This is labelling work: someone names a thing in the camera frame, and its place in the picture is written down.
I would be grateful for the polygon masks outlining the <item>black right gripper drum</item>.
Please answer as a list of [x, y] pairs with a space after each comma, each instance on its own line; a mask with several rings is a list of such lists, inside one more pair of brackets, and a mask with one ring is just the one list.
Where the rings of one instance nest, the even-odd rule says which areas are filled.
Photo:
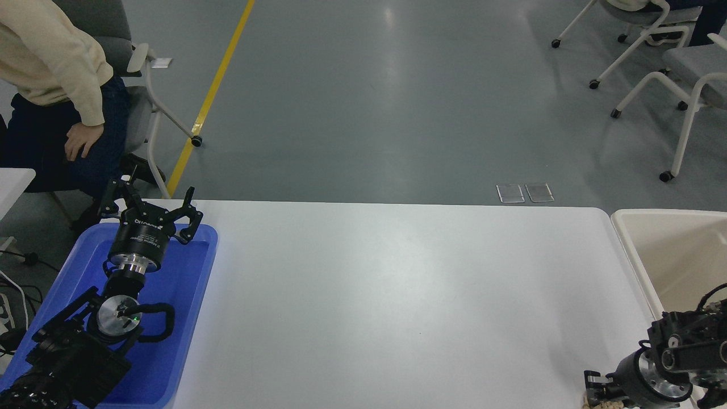
[[622, 359], [613, 376], [613, 380], [621, 389], [621, 394], [625, 396], [621, 400], [625, 407], [657, 408], [651, 400], [652, 390], [647, 387], [639, 366], [640, 358], [645, 351], [646, 349], [639, 349]]

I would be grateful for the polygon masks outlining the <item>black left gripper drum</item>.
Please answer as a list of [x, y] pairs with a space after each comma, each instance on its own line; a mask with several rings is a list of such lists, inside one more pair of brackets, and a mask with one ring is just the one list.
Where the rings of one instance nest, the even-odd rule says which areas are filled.
[[120, 215], [120, 226], [107, 258], [117, 266], [135, 254], [151, 266], [161, 266], [173, 235], [172, 221], [163, 221], [168, 211], [162, 208], [127, 208]]

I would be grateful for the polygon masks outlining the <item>person's left hand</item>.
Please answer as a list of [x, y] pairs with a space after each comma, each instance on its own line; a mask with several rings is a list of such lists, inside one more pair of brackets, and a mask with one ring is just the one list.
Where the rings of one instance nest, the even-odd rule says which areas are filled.
[[87, 158], [89, 151], [104, 131], [104, 124], [86, 126], [83, 123], [76, 123], [66, 133], [64, 144], [65, 158], [68, 161], [75, 161], [79, 157]]

